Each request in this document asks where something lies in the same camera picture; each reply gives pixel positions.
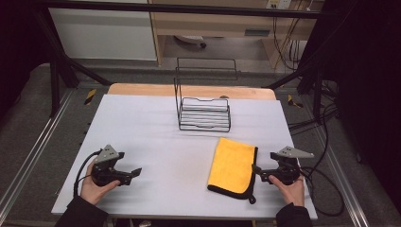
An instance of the black wire rack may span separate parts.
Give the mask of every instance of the black wire rack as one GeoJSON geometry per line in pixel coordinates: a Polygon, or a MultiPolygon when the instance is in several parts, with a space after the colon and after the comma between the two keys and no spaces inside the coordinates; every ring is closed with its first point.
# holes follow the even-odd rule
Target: black wire rack
{"type": "Polygon", "coordinates": [[[184,81],[185,85],[190,86],[200,81],[212,80],[216,84],[218,80],[237,80],[235,60],[177,58],[176,73],[174,89],[179,129],[182,131],[230,131],[231,113],[227,98],[188,97],[183,95],[182,87],[184,81]],[[190,66],[188,63],[183,65],[183,61],[195,61],[197,66],[190,66]],[[221,67],[214,66],[217,61],[221,67]]]}

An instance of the gray floor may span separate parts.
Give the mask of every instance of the gray floor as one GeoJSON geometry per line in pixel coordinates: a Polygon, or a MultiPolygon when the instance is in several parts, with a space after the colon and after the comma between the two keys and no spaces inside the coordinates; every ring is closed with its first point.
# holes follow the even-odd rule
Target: gray floor
{"type": "MultiPolygon", "coordinates": [[[[269,58],[261,51],[262,44],[257,40],[206,38],[207,47],[201,49],[193,44],[184,44],[172,37],[167,39],[165,61],[162,66],[155,63],[124,62],[115,69],[115,62],[110,65],[91,62],[96,66],[95,72],[100,76],[118,82],[138,83],[172,83],[176,58],[234,58],[237,62],[238,80],[235,82],[223,81],[220,84],[232,86],[260,87],[270,84],[289,73],[284,67],[271,70],[269,58]]],[[[50,214],[56,192],[62,187],[63,181],[73,164],[79,150],[79,143],[89,129],[96,108],[107,93],[107,87],[99,86],[90,79],[79,75],[82,80],[78,89],[62,89],[71,94],[71,101],[63,112],[63,116],[56,129],[52,131],[49,140],[44,144],[37,162],[32,164],[29,177],[24,183],[18,197],[8,210],[4,226],[52,226],[58,217],[50,214]],[[88,92],[96,87],[96,95],[91,105],[83,105],[88,92]]],[[[298,80],[286,84],[275,92],[282,101],[283,110],[288,123],[301,122],[310,119],[306,107],[311,96],[298,96],[295,87],[298,80]],[[298,108],[288,105],[288,95],[292,95],[295,102],[305,104],[298,108]]],[[[14,177],[24,166],[26,157],[35,147],[36,140],[48,122],[50,114],[50,77],[47,67],[39,67],[32,72],[31,79],[22,93],[21,100],[8,112],[0,122],[0,144],[3,155],[0,159],[0,195],[4,198],[9,194],[9,186],[14,177]]],[[[394,209],[392,202],[375,178],[375,174],[356,159],[356,152],[344,129],[340,118],[333,118],[328,123],[329,145],[338,158],[340,167],[351,185],[360,204],[369,226],[401,226],[399,213],[394,209]]],[[[319,156],[323,150],[323,143],[319,137],[319,130],[306,131],[293,136],[295,148],[314,152],[319,156]]],[[[332,169],[324,159],[319,169],[335,179],[332,169]]],[[[301,161],[302,166],[313,166],[314,161],[301,161]]],[[[328,213],[338,211],[340,199],[336,191],[319,175],[314,177],[316,203],[315,205],[328,213]]],[[[318,213],[319,219],[314,221],[315,226],[357,226],[351,219],[349,211],[339,217],[328,217],[318,213]]],[[[258,222],[258,226],[271,226],[272,220],[258,222]]]]}

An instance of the black sleeve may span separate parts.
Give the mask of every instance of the black sleeve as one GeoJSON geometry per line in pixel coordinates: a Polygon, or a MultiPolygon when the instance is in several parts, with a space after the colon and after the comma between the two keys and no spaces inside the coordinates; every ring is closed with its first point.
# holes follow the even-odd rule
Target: black sleeve
{"type": "Polygon", "coordinates": [[[310,227],[310,220],[307,209],[303,206],[294,206],[290,203],[283,207],[276,215],[277,227],[310,227]]]}
{"type": "Polygon", "coordinates": [[[75,197],[55,227],[102,227],[108,215],[82,197],[75,197]]]}

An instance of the yellow and black tape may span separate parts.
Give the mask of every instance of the yellow and black tape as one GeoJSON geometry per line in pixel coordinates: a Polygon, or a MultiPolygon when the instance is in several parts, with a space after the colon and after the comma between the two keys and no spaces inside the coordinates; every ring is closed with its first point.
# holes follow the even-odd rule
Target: yellow and black tape
{"type": "Polygon", "coordinates": [[[298,108],[303,108],[303,107],[304,107],[304,105],[303,105],[302,103],[296,103],[296,102],[294,102],[294,101],[292,100],[292,96],[291,96],[291,95],[288,95],[288,105],[289,105],[289,106],[296,106],[296,107],[298,107],[298,108]]]}
{"type": "Polygon", "coordinates": [[[92,98],[94,98],[96,93],[96,89],[92,89],[89,93],[88,96],[85,99],[85,102],[83,103],[83,105],[89,106],[91,104],[92,98]]]}

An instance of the black horizontal bar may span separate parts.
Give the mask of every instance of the black horizontal bar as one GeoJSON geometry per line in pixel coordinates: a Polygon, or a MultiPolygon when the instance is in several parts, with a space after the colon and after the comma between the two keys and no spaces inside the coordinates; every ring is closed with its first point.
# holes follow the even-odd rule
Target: black horizontal bar
{"type": "Polygon", "coordinates": [[[175,13],[284,17],[284,18],[304,18],[304,19],[321,19],[321,18],[332,18],[339,16],[334,12],[323,12],[323,11],[227,8],[227,7],[188,6],[188,5],[169,5],[169,4],[140,4],[140,3],[65,1],[65,0],[39,0],[37,1],[37,4],[40,4],[43,7],[53,8],[53,9],[175,12],[175,13]]]}

